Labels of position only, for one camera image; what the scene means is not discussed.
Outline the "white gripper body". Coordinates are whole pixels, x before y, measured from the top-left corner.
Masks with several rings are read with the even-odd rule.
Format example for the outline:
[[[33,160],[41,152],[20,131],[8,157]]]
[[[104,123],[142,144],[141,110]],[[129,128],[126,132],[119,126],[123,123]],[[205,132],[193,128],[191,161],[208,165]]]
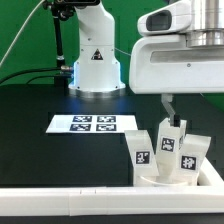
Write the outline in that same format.
[[[143,37],[132,50],[129,86],[136,94],[224,92],[224,47],[188,48],[184,35]]]

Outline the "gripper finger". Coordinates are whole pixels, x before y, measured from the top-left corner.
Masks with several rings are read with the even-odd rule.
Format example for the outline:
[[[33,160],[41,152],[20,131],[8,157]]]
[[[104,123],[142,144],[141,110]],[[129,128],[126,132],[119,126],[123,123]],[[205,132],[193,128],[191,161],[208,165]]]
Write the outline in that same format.
[[[180,126],[180,116],[176,114],[174,108],[172,107],[173,95],[172,94],[162,94],[161,103],[169,115],[169,123],[173,127]]]

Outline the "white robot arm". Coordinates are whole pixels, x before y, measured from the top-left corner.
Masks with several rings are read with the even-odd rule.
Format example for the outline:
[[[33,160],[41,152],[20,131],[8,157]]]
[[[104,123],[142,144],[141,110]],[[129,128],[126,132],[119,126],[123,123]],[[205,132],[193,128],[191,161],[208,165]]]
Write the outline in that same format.
[[[115,58],[114,20],[101,2],[76,9],[80,53],[73,65],[75,94],[96,97],[125,88]],[[177,0],[141,16],[129,87],[159,94],[172,126],[180,117],[171,106],[176,93],[224,92],[224,0]]]

